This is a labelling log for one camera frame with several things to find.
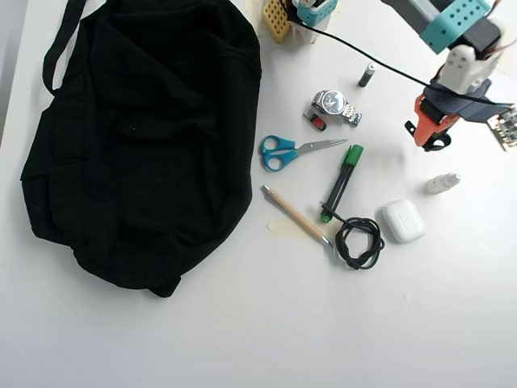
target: black cable connector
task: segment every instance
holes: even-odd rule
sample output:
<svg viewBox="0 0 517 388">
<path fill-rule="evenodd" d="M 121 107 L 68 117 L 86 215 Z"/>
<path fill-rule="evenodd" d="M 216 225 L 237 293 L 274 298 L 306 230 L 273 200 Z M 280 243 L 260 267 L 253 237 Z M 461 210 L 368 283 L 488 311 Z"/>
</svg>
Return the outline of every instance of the black cable connector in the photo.
<svg viewBox="0 0 517 388">
<path fill-rule="evenodd" d="M 330 209 L 327 205 L 322 204 L 322 208 L 331 213 L 336 219 L 340 220 L 343 225 L 336 234 L 335 245 L 339 254 L 345 260 L 349 267 L 354 269 L 371 269 L 377 264 L 380 252 L 385 249 L 385 241 L 380 236 L 380 227 L 375 221 L 370 218 L 353 217 L 344 220 L 336 212 Z M 347 238 L 353 229 L 361 230 L 364 233 L 372 236 L 372 244 L 370 249 L 365 251 L 360 257 L 355 258 L 350 256 L 350 250 L 347 245 Z"/>
</svg>

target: small white bottle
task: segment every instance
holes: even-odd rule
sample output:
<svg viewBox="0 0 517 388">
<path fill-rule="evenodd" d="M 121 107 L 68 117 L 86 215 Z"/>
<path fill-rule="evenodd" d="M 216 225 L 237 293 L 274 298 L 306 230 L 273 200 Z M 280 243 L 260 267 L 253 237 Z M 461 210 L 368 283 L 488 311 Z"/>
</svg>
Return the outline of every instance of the small white bottle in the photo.
<svg viewBox="0 0 517 388">
<path fill-rule="evenodd" d="M 437 176 L 427 182 L 426 192 L 428 194 L 440 194 L 446 192 L 461 182 L 461 175 L 446 174 Z"/>
</svg>

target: pencil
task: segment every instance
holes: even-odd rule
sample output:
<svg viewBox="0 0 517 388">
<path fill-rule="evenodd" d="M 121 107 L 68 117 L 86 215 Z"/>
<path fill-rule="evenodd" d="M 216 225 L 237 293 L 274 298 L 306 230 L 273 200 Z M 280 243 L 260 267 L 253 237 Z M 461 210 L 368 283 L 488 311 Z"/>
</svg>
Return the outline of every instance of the pencil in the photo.
<svg viewBox="0 0 517 388">
<path fill-rule="evenodd" d="M 288 204 L 284 198 L 282 198 L 278 192 L 275 192 L 267 185 L 263 185 L 263 189 L 268 194 L 274 202 L 276 202 L 283 210 L 286 211 L 286 213 L 291 216 L 291 218 L 307 233 L 314 236 L 314 238 L 323 244 L 325 244 L 328 247 L 332 247 L 332 244 L 330 243 L 329 239 L 325 237 L 325 235 L 320 232 L 316 226 L 314 226 L 307 218 L 299 214 L 296 209 L 294 209 L 290 204 Z"/>
</svg>

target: yellow perforated block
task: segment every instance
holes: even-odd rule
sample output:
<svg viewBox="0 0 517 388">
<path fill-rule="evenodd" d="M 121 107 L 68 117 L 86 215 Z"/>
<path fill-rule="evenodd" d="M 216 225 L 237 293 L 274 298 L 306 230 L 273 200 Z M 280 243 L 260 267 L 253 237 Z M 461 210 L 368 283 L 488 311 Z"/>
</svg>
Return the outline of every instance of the yellow perforated block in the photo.
<svg viewBox="0 0 517 388">
<path fill-rule="evenodd" d="M 266 24 L 276 43 L 282 41 L 290 27 L 288 16 L 280 5 L 280 1 L 282 0 L 269 0 L 264 6 L 262 13 L 264 24 Z"/>
</svg>

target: small red object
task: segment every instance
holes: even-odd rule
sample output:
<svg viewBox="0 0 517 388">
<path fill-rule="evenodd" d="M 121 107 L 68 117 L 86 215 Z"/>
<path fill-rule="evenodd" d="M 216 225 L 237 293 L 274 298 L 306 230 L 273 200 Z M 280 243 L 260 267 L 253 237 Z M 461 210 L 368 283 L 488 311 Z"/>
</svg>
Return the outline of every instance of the small red object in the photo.
<svg viewBox="0 0 517 388">
<path fill-rule="evenodd" d="M 414 142 L 419 147 L 426 144 L 434 133 L 440 133 L 451 128 L 460 119 L 458 115 L 448 115 L 443 118 L 440 124 L 435 124 L 420 108 L 420 103 L 424 98 L 424 95 L 420 95 L 414 102 L 414 111 L 418 115 L 418 125 L 413 137 Z"/>
<path fill-rule="evenodd" d="M 304 117 L 313 125 L 315 129 L 323 132 L 326 129 L 326 123 L 323 119 L 318 116 L 313 109 L 308 109 L 304 112 Z"/>
</svg>

